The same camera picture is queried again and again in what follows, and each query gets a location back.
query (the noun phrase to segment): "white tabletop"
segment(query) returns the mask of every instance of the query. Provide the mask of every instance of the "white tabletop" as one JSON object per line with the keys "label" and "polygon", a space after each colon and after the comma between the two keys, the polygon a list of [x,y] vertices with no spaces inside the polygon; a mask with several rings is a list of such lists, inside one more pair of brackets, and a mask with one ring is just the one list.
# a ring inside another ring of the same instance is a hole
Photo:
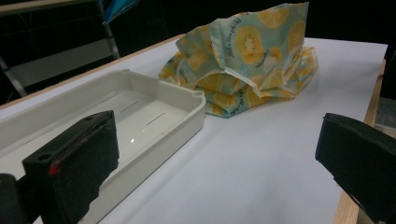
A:
{"label": "white tabletop", "polygon": [[[120,203],[105,223],[332,223],[342,189],[315,160],[322,118],[363,120],[387,46],[307,38],[319,68],[293,100],[204,128]],[[0,119],[109,71],[157,77],[175,41],[0,111]]]}

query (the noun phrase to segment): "white plastic tray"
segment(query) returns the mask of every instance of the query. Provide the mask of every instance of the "white plastic tray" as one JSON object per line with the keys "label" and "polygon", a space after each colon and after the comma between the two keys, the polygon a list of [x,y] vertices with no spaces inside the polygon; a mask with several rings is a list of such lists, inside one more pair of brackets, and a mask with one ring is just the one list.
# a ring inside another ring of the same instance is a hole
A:
{"label": "white plastic tray", "polygon": [[113,110],[119,167],[82,223],[95,223],[201,130],[205,97],[129,70],[106,74],[0,121],[0,173],[21,178],[21,161],[91,114]]}

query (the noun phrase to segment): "fruit pattern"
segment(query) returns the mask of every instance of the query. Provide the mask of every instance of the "fruit pattern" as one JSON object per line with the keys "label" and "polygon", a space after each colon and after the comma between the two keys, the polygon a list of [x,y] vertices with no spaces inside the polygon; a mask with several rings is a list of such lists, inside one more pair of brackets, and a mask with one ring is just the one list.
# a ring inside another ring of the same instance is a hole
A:
{"label": "fruit pattern", "polygon": [[206,112],[230,118],[272,97],[294,98],[318,69],[304,47],[308,3],[217,19],[186,33],[159,78],[205,93]]}

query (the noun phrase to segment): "dark background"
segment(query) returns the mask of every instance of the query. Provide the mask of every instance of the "dark background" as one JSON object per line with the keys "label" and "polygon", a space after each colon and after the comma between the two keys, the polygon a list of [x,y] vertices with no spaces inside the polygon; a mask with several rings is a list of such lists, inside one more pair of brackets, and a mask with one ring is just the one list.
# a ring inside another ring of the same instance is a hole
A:
{"label": "dark background", "polygon": [[[10,1],[0,0],[0,5]],[[217,18],[228,18],[244,11],[260,11],[282,3],[285,1],[212,0],[193,3],[141,0],[136,7],[112,21],[110,28],[123,57]],[[393,11],[390,0],[310,1],[305,36],[389,45],[381,97],[396,99],[396,74],[389,69],[396,48]],[[8,66],[30,62],[104,37],[102,18],[94,2],[0,17],[0,55]],[[107,58],[88,64],[29,86],[26,90],[29,93],[41,90],[111,61],[112,58]],[[0,104],[18,98],[18,93],[0,71]]]}

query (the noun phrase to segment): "crumpled bag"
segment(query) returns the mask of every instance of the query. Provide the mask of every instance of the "crumpled bag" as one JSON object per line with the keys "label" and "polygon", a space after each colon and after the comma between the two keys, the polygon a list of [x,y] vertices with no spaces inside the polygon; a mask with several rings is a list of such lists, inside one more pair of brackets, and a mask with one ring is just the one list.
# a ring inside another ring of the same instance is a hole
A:
{"label": "crumpled bag", "polygon": [[206,113],[230,118],[272,97],[294,98],[318,68],[303,47],[309,3],[217,19],[186,33],[159,78],[205,93]]}

